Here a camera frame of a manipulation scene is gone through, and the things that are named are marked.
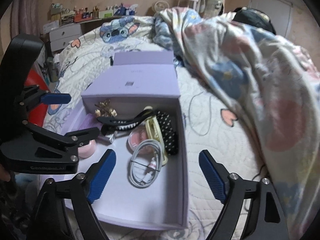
open box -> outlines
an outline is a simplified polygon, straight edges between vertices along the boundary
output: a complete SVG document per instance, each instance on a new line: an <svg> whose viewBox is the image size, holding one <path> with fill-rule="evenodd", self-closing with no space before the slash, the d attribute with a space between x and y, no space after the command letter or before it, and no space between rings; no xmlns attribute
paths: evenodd
<svg viewBox="0 0 320 240"><path fill-rule="evenodd" d="M117 137L111 145L98 140L96 152L88 159L79 161L78 172L86 172L108 148L116 152L116 166L100 199L92 205L100 221L148 230L187 227L187 152L180 92L172 62L173 54L168 51L116 54L114 66L102 73L82 93L82 100L63 125L61 134L78 130L86 115L94 114L97 108L94 104L107 98L110 99L110 106L117 111L117 118L133 118L145 106L152 106L172 117L173 128L179 137L179 153L169 156L168 163L162 167L150 187L135 188L128 180L132 156L127 143L130 132ZM71 179L73 176L54 176L54 179ZM70 200L66 200L66 206L72 209Z"/></svg>

box flap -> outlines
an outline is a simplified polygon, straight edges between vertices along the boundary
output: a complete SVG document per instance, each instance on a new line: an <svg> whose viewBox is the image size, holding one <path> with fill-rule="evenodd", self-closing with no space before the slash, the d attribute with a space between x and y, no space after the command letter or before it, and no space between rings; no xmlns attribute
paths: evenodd
<svg viewBox="0 0 320 240"><path fill-rule="evenodd" d="M173 51L127 51L115 53L113 65L173 64Z"/></svg>
<svg viewBox="0 0 320 240"><path fill-rule="evenodd" d="M173 64L113 66L82 93L82 97L164 97L180 96Z"/></svg>

door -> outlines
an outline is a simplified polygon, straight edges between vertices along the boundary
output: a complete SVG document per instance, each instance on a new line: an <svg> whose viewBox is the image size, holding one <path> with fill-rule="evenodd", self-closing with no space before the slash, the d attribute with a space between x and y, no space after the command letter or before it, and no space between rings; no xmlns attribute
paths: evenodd
<svg viewBox="0 0 320 240"><path fill-rule="evenodd" d="M291 5L280 0L250 0L249 8L260 10L268 15L277 35L283 37L289 35Z"/></svg>

qr code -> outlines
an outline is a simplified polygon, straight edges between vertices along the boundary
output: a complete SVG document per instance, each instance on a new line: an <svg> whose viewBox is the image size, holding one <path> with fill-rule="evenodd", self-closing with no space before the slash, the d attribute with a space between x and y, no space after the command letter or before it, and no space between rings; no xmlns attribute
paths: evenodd
<svg viewBox="0 0 320 240"><path fill-rule="evenodd" d="M132 87L134 82L129 82L127 81L127 83L125 84L126 87Z"/></svg>

drawer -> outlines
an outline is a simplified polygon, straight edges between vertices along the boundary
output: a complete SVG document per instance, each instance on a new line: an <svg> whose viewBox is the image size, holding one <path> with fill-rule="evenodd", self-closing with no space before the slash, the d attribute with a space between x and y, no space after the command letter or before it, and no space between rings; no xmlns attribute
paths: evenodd
<svg viewBox="0 0 320 240"><path fill-rule="evenodd" d="M81 35L81 26L80 24L74 24L67 27L62 27L57 30L50 32L50 41L60 40L66 37L71 37L75 35Z"/></svg>
<svg viewBox="0 0 320 240"><path fill-rule="evenodd" d="M81 35L75 35L75 36L71 36L71 37L67 37L64 39L60 39L57 41L53 41L50 43L51 45L51 51L57 51L59 49L64 49L66 46L69 45L70 41L74 41L76 39L78 39Z"/></svg>

